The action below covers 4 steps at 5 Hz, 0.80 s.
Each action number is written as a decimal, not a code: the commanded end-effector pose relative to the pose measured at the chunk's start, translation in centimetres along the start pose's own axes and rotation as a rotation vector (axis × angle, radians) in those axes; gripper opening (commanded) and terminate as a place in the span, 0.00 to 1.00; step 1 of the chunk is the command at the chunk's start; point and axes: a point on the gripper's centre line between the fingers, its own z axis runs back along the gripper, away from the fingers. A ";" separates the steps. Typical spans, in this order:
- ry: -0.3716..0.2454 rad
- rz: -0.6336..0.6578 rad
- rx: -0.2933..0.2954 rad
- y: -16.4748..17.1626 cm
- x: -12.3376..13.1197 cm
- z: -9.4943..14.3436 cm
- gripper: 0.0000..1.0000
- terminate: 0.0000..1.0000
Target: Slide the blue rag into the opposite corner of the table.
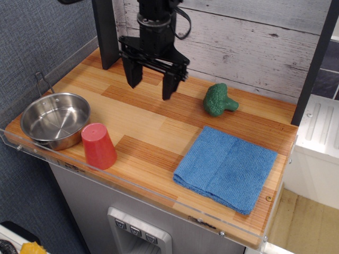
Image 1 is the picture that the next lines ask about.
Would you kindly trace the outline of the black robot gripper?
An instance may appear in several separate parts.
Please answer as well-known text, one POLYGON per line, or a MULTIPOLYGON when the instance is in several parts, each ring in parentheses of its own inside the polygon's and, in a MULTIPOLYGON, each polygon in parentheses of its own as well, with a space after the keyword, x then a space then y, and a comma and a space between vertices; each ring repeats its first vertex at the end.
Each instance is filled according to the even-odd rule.
POLYGON ((181 81, 187 79, 189 59, 174 47, 171 28, 161 32, 142 28, 139 37, 120 36, 121 58, 130 87, 142 81, 142 69, 147 67, 164 75, 162 99, 168 100, 181 81))

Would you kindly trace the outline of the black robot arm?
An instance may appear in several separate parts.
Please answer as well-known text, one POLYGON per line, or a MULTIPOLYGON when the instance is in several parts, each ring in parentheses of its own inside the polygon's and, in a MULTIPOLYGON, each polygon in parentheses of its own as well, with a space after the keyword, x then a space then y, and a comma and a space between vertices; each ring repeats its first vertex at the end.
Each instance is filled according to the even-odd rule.
POLYGON ((187 79, 189 59, 174 47, 175 38, 184 40, 186 34, 176 33, 176 16, 179 14, 191 24, 190 17, 180 8, 181 1, 139 1, 137 21, 139 37, 119 37, 120 56, 130 87, 142 80, 143 67, 164 75, 162 99, 170 99, 181 81, 187 79))

